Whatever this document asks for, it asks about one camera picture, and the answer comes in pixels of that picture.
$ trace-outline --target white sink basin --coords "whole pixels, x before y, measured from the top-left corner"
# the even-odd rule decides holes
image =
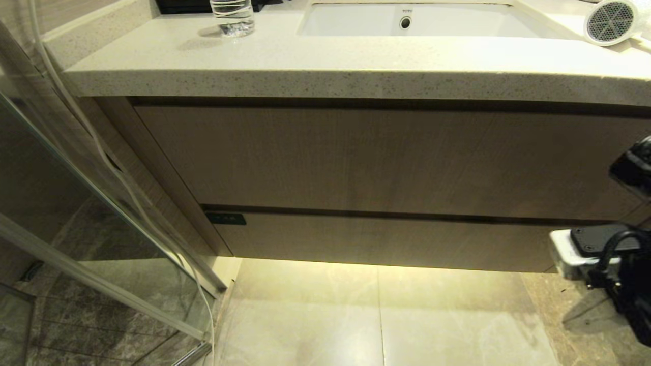
[[[299,34],[565,38],[517,7],[461,3],[315,3]]]

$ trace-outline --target quartz countertop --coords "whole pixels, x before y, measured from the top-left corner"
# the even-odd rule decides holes
[[[535,9],[574,39],[301,36],[308,3],[290,0],[256,13],[255,32],[243,38],[220,37],[210,14],[158,16],[71,64],[64,74],[78,96],[651,106],[651,42],[638,38],[601,48],[581,40],[583,19],[593,5],[578,0],[511,3]]]

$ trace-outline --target drawer front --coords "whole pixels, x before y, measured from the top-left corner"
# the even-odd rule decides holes
[[[610,163],[641,119],[457,111],[137,107],[200,203],[616,219]]]
[[[558,227],[243,213],[215,225],[237,257],[544,272]]]

